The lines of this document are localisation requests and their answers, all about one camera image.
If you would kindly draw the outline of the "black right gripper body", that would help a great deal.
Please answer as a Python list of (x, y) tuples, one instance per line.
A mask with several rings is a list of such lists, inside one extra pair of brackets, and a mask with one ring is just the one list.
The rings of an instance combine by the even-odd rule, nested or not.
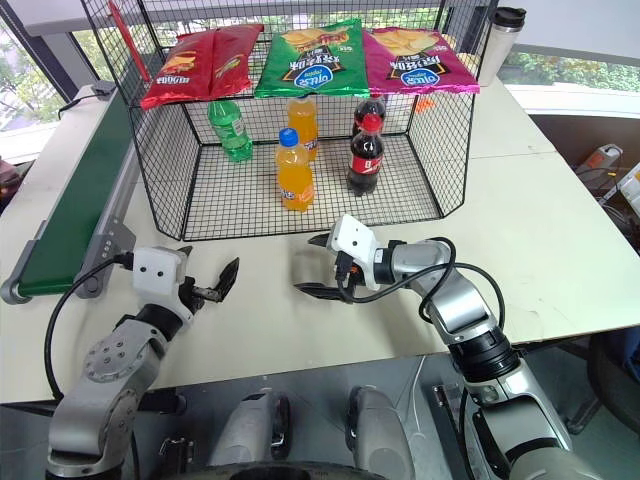
[[(346, 303), (351, 302), (354, 297), (356, 287), (364, 281), (364, 274), (360, 266), (354, 263), (353, 259), (344, 252), (336, 254), (335, 279), (337, 287), (325, 287), (320, 294), (323, 300), (340, 300)], [(341, 294), (340, 286), (346, 282), (344, 290), (347, 298)]]

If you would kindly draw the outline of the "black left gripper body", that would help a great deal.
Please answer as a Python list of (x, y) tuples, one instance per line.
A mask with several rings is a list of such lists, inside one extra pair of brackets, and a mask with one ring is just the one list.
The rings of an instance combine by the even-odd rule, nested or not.
[(191, 276), (186, 276), (184, 282), (178, 289), (179, 299), (188, 310), (195, 314), (205, 304), (206, 301), (218, 303), (220, 301), (220, 293), (218, 286), (214, 287), (198, 287), (196, 280)]

